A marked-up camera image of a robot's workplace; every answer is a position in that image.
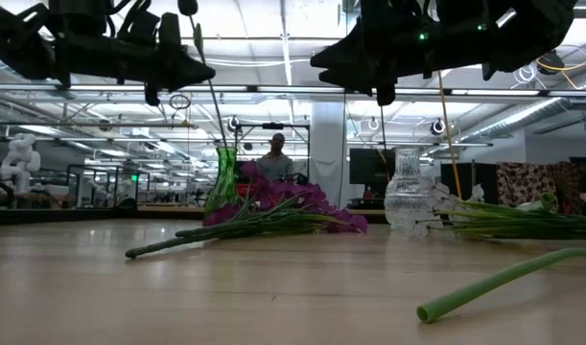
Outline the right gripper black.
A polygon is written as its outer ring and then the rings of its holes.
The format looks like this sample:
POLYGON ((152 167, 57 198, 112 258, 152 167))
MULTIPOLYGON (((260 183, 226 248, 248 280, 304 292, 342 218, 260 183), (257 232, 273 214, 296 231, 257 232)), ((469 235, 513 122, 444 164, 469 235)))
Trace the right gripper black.
POLYGON ((437 18, 429 1, 365 0, 363 22, 338 42, 311 57, 316 68, 365 68, 363 72, 328 69, 320 81, 354 91, 377 90, 379 105, 395 100, 402 77, 488 61, 489 7, 486 1, 437 1, 437 18))

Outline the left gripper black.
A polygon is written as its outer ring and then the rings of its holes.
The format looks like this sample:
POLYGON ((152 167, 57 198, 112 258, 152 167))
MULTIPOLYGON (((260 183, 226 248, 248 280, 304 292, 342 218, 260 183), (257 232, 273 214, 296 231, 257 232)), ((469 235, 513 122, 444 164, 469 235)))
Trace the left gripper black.
POLYGON ((163 89, 174 92, 215 77, 213 68, 190 57, 181 45, 175 13, 130 11, 113 36, 99 35, 90 19, 81 12, 61 18, 54 48, 62 81, 70 73, 113 78, 119 84, 142 81, 146 102, 158 105, 163 89))

